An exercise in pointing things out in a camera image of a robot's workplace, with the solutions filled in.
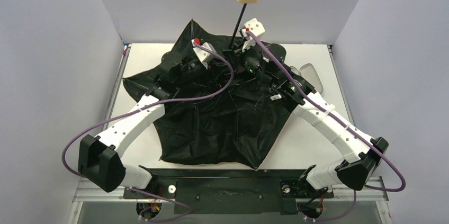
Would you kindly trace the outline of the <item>beige folding umbrella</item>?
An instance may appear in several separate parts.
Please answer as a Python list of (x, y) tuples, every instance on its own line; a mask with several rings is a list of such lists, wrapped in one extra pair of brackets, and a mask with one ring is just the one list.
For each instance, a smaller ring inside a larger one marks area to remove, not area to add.
[[(170, 51), (197, 57), (191, 42), (195, 38), (217, 52), (209, 63), (211, 74), (181, 86), (165, 105), (165, 115), (154, 122), (160, 157), (182, 165), (234, 162), (259, 168), (291, 113), (253, 74), (236, 73), (227, 52), (245, 41), (242, 36), (215, 35), (191, 20)], [(123, 79), (135, 101), (148, 90), (157, 66)]]

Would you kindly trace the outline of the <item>mint green umbrella case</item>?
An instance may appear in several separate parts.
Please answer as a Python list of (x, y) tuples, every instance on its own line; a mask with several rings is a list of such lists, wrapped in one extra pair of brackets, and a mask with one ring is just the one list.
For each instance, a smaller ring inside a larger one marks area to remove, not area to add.
[(300, 68), (296, 68), (294, 66), (290, 66), (290, 68), (291, 72), (307, 80), (316, 89), (317, 92), (319, 93), (323, 92), (321, 80), (318, 76), (315, 67), (311, 63), (307, 63), (301, 66)]

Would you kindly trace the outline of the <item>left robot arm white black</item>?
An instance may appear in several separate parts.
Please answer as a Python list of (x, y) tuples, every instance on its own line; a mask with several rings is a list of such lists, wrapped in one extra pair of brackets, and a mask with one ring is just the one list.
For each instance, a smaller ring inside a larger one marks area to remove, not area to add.
[(175, 98), (181, 86), (205, 72), (206, 66), (198, 57), (182, 58), (174, 51), (165, 53), (148, 90), (131, 109), (131, 115), (97, 136), (85, 135), (81, 139), (78, 172), (105, 192), (119, 186), (146, 188), (152, 175), (139, 166), (124, 164), (123, 154), (152, 123), (165, 115), (166, 108), (158, 101)]

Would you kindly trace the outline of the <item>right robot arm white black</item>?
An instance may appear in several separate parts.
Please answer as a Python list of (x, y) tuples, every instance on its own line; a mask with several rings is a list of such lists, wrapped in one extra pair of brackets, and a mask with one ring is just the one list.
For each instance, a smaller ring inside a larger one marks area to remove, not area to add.
[(318, 90), (285, 64), (286, 51), (272, 52), (273, 44), (234, 44), (227, 52), (238, 71), (251, 73), (269, 86), (284, 107), (319, 131), (342, 157), (327, 165), (312, 165), (300, 181), (319, 190), (337, 184), (360, 191), (383, 160), (389, 144), (358, 130), (328, 103)]

